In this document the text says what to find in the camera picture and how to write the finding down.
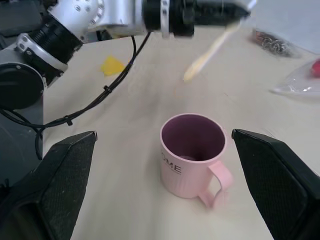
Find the red object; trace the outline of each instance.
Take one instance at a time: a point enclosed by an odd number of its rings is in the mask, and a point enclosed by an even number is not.
[[[313,64],[312,74],[315,77],[320,78],[320,59]]]

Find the white table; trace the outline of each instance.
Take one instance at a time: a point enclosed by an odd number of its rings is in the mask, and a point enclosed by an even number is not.
[[[248,191],[232,140],[224,162],[235,184],[225,206],[207,210],[198,199],[181,199],[164,189],[159,132],[168,118],[180,113],[213,118],[229,136],[239,128],[282,140],[320,173],[320,106],[268,92],[315,56],[275,58],[248,41],[250,30],[241,29],[201,76],[184,85],[185,69],[221,32],[197,29],[193,40],[162,40],[153,34],[126,80],[102,104],[71,127],[46,131],[46,151],[71,135],[89,130],[98,134],[73,240],[273,239]],[[85,107],[115,78],[99,71],[108,55],[128,61],[130,38],[84,46],[46,93],[46,122]],[[217,185],[213,181],[210,187]]]

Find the robotic arm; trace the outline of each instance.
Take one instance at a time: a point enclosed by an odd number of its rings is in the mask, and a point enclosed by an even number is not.
[[[250,15],[234,3],[201,0],[60,0],[41,27],[0,51],[0,106],[24,109],[68,69],[87,32],[162,32],[192,37],[195,25],[226,26]]]

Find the plastic bag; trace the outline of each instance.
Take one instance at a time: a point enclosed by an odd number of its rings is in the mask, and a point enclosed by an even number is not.
[[[274,56],[287,58],[301,57],[298,50],[291,43],[272,33],[254,29],[252,32],[252,39],[256,44]]]
[[[272,93],[320,99],[320,59],[293,71]]]

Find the yellow sticky note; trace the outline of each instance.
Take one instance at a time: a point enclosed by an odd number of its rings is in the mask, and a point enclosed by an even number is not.
[[[125,69],[122,62],[116,59],[114,56],[108,56],[104,63],[101,65],[101,71],[105,76],[111,76],[121,73]]]

